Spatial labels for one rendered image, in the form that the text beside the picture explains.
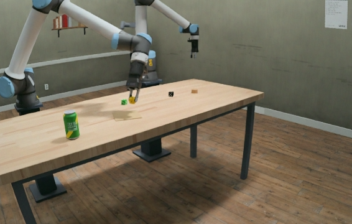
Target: red book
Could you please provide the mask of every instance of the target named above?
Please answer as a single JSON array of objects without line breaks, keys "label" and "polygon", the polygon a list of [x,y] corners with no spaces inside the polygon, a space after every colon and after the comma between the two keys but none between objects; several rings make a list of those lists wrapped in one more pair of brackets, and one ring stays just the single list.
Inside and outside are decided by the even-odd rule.
[{"label": "red book", "polygon": [[68,27],[68,16],[67,15],[62,15],[62,20],[63,20],[63,27]]}]

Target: green wall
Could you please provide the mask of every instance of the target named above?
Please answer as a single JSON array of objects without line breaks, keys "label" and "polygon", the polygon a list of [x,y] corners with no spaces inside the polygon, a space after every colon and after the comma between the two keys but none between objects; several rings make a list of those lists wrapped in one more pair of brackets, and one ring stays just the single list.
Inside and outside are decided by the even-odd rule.
[{"label": "green wall", "polygon": [[[72,2],[117,27],[121,21],[134,20],[134,4],[131,1]],[[9,66],[31,8],[31,0],[0,0],[0,69]],[[56,12],[49,13],[28,63],[114,51],[111,49],[110,40],[90,29],[86,30],[86,35],[83,35],[83,29],[62,30],[58,38],[57,31],[52,31],[53,19],[57,16]],[[36,68],[34,72],[37,94],[40,97],[48,96],[126,80],[129,71],[128,60],[128,55],[120,55]],[[45,83],[49,84],[47,91],[44,90]],[[15,100],[16,97],[0,97],[0,106],[15,103]]]},{"label": "green wall", "polygon": [[324,0],[162,2],[200,25],[193,60],[188,35],[149,9],[165,82],[198,78],[263,91],[258,106],[352,129],[352,1],[347,30],[325,28]]}]

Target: table leg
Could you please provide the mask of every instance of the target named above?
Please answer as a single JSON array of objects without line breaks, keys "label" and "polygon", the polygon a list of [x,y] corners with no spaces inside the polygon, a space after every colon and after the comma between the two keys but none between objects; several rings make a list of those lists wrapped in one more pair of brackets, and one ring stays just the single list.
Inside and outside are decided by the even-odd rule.
[{"label": "table leg", "polygon": [[170,152],[163,149],[161,139],[157,139],[141,144],[141,149],[133,151],[133,154],[144,159],[146,162],[152,162],[164,156],[170,155]]},{"label": "table leg", "polygon": [[197,157],[197,125],[190,128],[190,157]]},{"label": "table leg", "polygon": [[29,185],[29,188],[37,203],[67,192],[59,179],[54,177],[53,174],[36,179],[34,184]]},{"label": "table leg", "polygon": [[251,156],[253,121],[255,115],[255,103],[248,106],[246,112],[245,140],[243,152],[243,165],[241,167],[240,178],[245,180],[248,177],[249,157]]},{"label": "table leg", "polygon": [[17,202],[24,217],[26,224],[36,224],[34,214],[32,213],[31,207],[29,206],[27,194],[25,193],[24,186],[21,182],[12,183],[14,195],[16,196]]}]

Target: can lid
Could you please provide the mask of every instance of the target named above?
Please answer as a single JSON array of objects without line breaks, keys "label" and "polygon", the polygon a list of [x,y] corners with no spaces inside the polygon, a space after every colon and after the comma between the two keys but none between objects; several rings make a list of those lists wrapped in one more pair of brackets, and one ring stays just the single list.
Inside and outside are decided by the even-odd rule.
[{"label": "can lid", "polygon": [[66,111],[64,111],[65,115],[69,115],[69,114],[73,114],[73,113],[75,113],[75,110],[66,110]]}]

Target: can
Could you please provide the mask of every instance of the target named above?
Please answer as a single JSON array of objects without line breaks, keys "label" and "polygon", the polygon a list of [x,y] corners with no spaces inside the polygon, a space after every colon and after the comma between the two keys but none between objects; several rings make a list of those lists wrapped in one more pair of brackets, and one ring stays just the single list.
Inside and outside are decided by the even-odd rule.
[{"label": "can", "polygon": [[77,139],[79,137],[79,124],[78,115],[76,115],[75,110],[64,111],[64,127],[65,136],[68,139]]}]

